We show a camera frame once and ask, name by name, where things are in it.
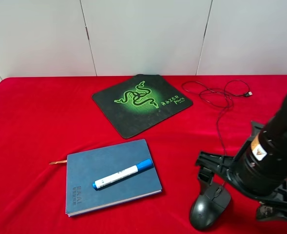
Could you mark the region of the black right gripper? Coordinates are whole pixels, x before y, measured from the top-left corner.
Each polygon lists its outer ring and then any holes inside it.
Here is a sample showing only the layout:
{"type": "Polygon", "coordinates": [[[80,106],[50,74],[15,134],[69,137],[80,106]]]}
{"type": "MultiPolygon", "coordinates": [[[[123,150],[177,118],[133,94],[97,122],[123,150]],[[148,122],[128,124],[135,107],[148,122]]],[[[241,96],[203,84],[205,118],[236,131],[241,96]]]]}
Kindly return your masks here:
{"type": "Polygon", "coordinates": [[[287,221],[287,122],[252,122],[252,134],[236,156],[201,152],[200,195],[212,184],[214,175],[244,196],[259,201],[258,221],[287,221]]]}

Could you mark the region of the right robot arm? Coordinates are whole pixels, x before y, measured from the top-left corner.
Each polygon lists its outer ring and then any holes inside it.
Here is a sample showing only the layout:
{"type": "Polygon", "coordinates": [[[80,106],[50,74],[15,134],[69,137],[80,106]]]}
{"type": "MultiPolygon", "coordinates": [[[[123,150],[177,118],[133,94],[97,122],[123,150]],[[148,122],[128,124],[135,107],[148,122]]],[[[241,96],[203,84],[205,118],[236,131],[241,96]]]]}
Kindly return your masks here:
{"type": "Polygon", "coordinates": [[[196,161],[201,189],[191,207],[190,222],[197,230],[210,227],[230,203],[226,188],[215,175],[260,206],[256,219],[287,221],[287,95],[275,116],[252,134],[236,156],[201,152],[196,161]]]}

